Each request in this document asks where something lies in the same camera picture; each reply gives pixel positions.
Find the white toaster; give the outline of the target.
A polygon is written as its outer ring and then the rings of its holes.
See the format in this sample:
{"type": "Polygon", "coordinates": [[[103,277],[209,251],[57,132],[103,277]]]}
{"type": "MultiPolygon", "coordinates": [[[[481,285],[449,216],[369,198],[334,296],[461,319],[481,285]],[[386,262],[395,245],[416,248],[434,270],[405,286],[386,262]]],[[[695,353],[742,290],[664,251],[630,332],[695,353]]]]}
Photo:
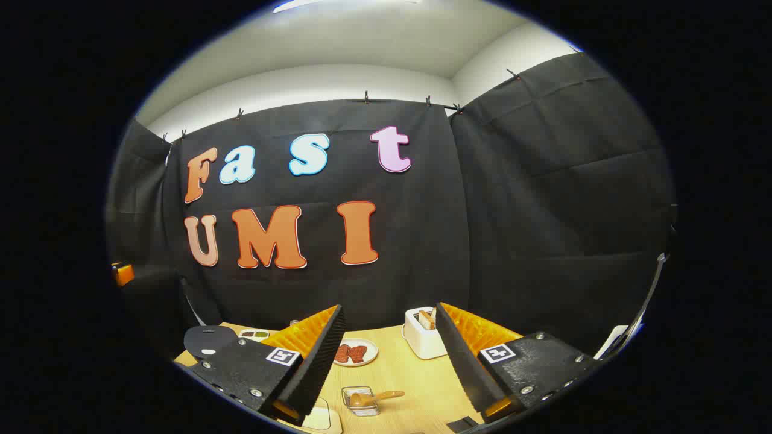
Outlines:
{"type": "Polygon", "coordinates": [[[440,333],[434,328],[424,327],[427,318],[435,319],[433,307],[417,307],[405,311],[402,337],[418,358],[424,360],[447,355],[446,346],[440,333]]]}

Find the black backdrop cloth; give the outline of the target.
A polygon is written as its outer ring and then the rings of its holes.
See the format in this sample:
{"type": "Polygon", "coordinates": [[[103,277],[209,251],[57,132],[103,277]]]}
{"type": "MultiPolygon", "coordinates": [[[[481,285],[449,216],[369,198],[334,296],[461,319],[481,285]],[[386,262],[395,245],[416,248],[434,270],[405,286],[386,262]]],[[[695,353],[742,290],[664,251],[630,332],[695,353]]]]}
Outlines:
{"type": "Polygon", "coordinates": [[[593,58],[552,58],[452,116],[412,101],[304,102],[173,145],[138,122],[109,184],[110,259],[162,350],[186,327],[350,330],[438,302],[601,348],[634,321],[676,201],[663,146],[593,58]]]}

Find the clear chopstick holder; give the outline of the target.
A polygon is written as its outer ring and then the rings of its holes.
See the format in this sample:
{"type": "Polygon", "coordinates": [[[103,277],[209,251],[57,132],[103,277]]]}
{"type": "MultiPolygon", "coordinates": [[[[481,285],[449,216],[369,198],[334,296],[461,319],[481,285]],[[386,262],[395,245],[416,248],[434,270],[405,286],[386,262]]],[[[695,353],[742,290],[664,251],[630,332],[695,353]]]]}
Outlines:
{"type": "Polygon", "coordinates": [[[375,394],[372,388],[369,386],[348,386],[343,387],[341,390],[341,399],[344,406],[349,409],[357,417],[375,417],[380,415],[381,410],[377,404],[371,404],[370,406],[354,406],[351,404],[351,397],[355,394],[367,395],[374,397],[375,394]]]}

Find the grey metal bar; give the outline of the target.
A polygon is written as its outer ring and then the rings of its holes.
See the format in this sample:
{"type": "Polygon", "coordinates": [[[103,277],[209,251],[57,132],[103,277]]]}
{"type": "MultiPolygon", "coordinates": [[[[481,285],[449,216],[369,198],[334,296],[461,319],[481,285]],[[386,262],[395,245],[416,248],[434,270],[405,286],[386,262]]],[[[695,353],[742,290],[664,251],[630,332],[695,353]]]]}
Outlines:
{"type": "Polygon", "coordinates": [[[656,291],[656,288],[658,286],[658,282],[660,279],[660,275],[662,274],[662,269],[667,259],[668,259],[667,253],[661,253],[658,256],[656,269],[654,270],[653,282],[651,282],[651,285],[649,286],[648,293],[646,294],[645,300],[643,302],[642,307],[639,309],[639,312],[636,314],[631,324],[628,325],[627,329],[625,330],[625,333],[621,335],[621,343],[617,349],[618,352],[622,351],[624,348],[626,348],[626,346],[629,345],[630,341],[634,339],[635,335],[637,335],[637,333],[639,332],[639,329],[642,327],[645,312],[648,309],[648,305],[651,299],[653,298],[654,291],[656,291]]]}

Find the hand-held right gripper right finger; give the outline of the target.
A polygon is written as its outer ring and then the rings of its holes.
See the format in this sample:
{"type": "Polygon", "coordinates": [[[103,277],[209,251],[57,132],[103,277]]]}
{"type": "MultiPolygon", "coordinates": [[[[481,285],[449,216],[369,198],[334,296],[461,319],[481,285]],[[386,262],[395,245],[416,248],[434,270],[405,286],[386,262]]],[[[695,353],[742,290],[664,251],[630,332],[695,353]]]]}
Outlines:
{"type": "Polygon", "coordinates": [[[550,333],[521,335],[444,302],[434,312],[461,387],[485,423],[546,406],[601,365],[550,333]]]}

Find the ceiling light panel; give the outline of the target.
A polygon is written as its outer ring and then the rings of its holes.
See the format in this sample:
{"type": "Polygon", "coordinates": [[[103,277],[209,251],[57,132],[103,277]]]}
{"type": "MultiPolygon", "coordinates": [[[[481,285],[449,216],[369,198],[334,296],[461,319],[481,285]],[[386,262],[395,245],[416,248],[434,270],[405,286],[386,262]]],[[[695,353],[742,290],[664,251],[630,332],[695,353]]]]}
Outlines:
{"type": "Polygon", "coordinates": [[[279,12],[289,11],[291,9],[300,8],[306,5],[316,4],[319,2],[323,2],[323,0],[287,0],[286,2],[283,2],[280,5],[276,6],[276,8],[273,9],[273,13],[278,14],[279,12]]]}

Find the wooden spoon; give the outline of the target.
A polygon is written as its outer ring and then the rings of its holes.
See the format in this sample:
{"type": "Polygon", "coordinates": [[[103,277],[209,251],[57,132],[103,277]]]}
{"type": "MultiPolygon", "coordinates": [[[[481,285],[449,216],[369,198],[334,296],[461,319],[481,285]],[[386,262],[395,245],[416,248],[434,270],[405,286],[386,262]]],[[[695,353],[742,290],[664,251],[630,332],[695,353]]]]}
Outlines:
{"type": "Polygon", "coordinates": [[[388,391],[381,392],[376,395],[370,395],[365,393],[354,393],[349,398],[349,407],[370,407],[375,406],[380,400],[388,400],[392,398],[403,397],[405,392],[402,391],[388,391]]]}

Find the round white plate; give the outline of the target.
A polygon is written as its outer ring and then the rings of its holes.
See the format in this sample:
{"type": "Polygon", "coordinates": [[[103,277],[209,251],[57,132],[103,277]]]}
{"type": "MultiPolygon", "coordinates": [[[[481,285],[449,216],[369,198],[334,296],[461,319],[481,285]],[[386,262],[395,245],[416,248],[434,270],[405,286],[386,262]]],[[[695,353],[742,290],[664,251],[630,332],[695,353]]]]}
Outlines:
{"type": "Polygon", "coordinates": [[[336,363],[336,365],[344,366],[344,367],[359,367],[362,365],[366,365],[367,363],[372,362],[372,360],[375,359],[375,357],[378,356],[378,347],[372,343],[371,341],[367,339],[361,339],[361,338],[344,338],[340,344],[348,344],[351,348],[358,345],[366,345],[367,348],[367,354],[365,355],[364,362],[363,363],[351,363],[350,359],[348,363],[336,363]]]}

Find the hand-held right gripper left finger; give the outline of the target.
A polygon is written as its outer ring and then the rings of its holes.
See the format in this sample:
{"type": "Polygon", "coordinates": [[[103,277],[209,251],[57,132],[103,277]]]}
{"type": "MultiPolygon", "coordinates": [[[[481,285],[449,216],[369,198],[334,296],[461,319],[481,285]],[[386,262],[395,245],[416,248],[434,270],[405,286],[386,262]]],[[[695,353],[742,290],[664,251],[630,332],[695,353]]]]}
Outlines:
{"type": "Polygon", "coordinates": [[[238,338],[212,356],[197,360],[179,344],[192,363],[190,376],[226,400],[266,418],[300,425],[311,413],[334,363],[347,329],[339,304],[301,307],[298,304],[263,304],[247,316],[218,324],[232,328],[238,338]],[[290,321],[300,324],[290,327],[290,321]],[[261,342],[239,337],[248,328],[270,330],[261,342]]]}

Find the dark lid rice cooker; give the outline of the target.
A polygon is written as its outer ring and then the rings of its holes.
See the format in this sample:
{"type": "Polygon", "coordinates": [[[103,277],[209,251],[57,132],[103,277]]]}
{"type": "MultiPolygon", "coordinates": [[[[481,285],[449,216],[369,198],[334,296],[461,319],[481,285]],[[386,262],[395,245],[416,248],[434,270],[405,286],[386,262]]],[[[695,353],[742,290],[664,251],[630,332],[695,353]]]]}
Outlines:
{"type": "Polygon", "coordinates": [[[185,331],[183,345],[185,350],[197,360],[205,359],[238,338],[232,328],[218,325],[200,325],[185,331]]]}

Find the row of black cloth clips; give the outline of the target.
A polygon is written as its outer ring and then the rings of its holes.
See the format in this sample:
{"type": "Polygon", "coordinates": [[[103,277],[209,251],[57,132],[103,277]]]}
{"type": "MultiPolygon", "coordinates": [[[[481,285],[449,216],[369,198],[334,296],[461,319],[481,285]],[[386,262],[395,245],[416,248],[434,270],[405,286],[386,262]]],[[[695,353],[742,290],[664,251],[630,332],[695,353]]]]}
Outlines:
{"type": "Polygon", "coordinates": [[[301,102],[414,101],[452,107],[464,106],[495,86],[513,79],[502,69],[486,72],[467,83],[452,81],[424,72],[367,65],[315,65],[262,72],[205,90],[166,111],[147,129],[168,141],[183,132],[191,134],[203,127],[274,107],[301,102]]]}

